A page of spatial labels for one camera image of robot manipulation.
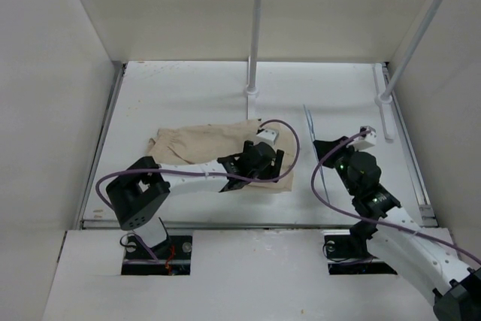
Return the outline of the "beige trousers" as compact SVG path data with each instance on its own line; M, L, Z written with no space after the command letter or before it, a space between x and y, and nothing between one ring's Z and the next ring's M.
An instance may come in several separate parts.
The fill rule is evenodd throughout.
M190 165L209 162L223 156L239 153L245 141L255 141L260 128L279 132L274 149L285 152L281 174L292 165L295 158L295 140L292 132L279 123L261 127L260 120L203 126L185 126L178 129L158 129L157 136L149 139L145 155L157 163L167 165ZM276 183L251 183L250 188L273 189L274 192L291 192L294 180L292 170Z

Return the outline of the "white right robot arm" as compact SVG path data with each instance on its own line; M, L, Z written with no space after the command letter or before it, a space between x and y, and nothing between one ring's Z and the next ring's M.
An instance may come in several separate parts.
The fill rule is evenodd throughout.
M456 245L423 233L381 184L377 159L365 152L371 146L367 130L313 141L318 166L335 170L352 196L357 222L349 228L350 252L385 262L425 297L438 320L478 320L480 270L457 257Z

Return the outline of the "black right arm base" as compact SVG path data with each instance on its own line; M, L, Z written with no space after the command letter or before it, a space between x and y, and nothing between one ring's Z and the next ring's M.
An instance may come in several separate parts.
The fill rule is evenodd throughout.
M397 275L393 268L372 256L365 242L349 229L328 229L322 234L322 253L331 276Z

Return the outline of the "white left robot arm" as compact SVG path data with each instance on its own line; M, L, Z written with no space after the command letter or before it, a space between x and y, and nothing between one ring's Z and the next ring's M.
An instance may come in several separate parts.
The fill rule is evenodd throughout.
M106 187L119 226L132 234L151 259L168 253L170 238L158 215L171 197L200 192L233 192L255 180L277 181L284 152L264 141L245 141L230 156L193 165L161 165L151 156L140 158Z

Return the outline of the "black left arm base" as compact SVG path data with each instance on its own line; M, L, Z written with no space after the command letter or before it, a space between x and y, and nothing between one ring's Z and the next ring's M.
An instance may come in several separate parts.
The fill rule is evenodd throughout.
M119 240L124 249L122 276L189 276L193 237L171 235L165 246L148 250L138 237L127 234Z

